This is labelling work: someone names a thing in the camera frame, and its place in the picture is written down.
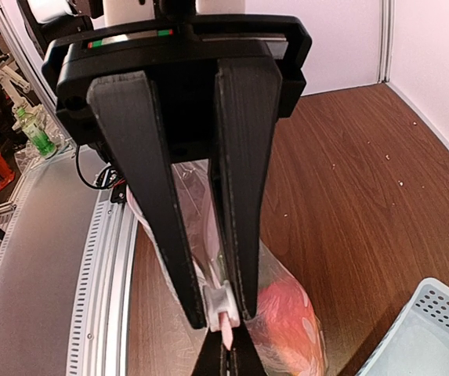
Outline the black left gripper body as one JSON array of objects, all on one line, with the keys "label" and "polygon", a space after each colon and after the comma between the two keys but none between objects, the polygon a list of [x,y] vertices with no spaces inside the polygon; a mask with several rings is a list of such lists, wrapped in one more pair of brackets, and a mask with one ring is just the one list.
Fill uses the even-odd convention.
[{"label": "black left gripper body", "polygon": [[293,16],[148,20],[53,41],[42,72],[78,145],[111,163],[267,157],[313,39]]}]

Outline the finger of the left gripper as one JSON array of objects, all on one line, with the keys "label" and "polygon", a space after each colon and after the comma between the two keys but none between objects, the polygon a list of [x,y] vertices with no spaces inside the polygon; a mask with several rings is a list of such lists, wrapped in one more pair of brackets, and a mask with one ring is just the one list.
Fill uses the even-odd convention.
[{"label": "finger of the left gripper", "polygon": [[86,100],[150,225],[186,318],[194,329],[205,327],[155,85],[142,71],[114,74],[94,79]]},{"label": "finger of the left gripper", "polygon": [[245,320],[257,310],[260,215],[281,83],[270,57],[218,62],[209,178],[227,276]]}]

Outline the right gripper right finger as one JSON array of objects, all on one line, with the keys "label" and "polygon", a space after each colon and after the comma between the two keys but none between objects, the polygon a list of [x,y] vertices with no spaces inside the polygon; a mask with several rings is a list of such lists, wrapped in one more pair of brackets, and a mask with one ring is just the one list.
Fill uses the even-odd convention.
[{"label": "right gripper right finger", "polygon": [[259,354],[247,327],[233,329],[233,343],[228,351],[227,370],[231,376],[266,376]]}]

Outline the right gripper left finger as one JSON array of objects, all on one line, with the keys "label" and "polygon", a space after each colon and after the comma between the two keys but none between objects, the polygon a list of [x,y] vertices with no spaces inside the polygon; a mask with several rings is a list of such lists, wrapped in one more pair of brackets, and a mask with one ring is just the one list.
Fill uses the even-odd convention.
[{"label": "right gripper left finger", "polygon": [[224,348],[220,331],[207,331],[194,365],[194,376],[224,375]]}]

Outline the light blue plastic basket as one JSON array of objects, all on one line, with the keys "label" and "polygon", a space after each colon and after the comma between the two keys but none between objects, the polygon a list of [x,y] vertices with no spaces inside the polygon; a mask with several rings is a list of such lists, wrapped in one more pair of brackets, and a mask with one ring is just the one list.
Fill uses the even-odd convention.
[{"label": "light blue plastic basket", "polygon": [[449,375],[449,287],[423,279],[359,375]]}]

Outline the orange red toy pepper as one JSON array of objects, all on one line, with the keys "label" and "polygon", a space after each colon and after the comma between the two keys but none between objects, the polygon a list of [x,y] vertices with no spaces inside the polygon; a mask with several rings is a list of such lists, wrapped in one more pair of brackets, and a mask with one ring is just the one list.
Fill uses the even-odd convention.
[{"label": "orange red toy pepper", "polygon": [[257,316],[249,330],[268,371],[323,375],[324,350],[316,315],[307,293],[290,276],[263,288]]}]

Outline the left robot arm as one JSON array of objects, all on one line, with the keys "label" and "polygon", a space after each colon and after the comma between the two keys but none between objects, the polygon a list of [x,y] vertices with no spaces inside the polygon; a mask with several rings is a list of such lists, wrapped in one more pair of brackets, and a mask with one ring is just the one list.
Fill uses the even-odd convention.
[{"label": "left robot arm", "polygon": [[207,160],[240,318],[256,314],[259,220],[274,129],[306,86],[293,16],[235,1],[21,1],[72,139],[125,179],[192,327],[205,323],[172,166]]}]

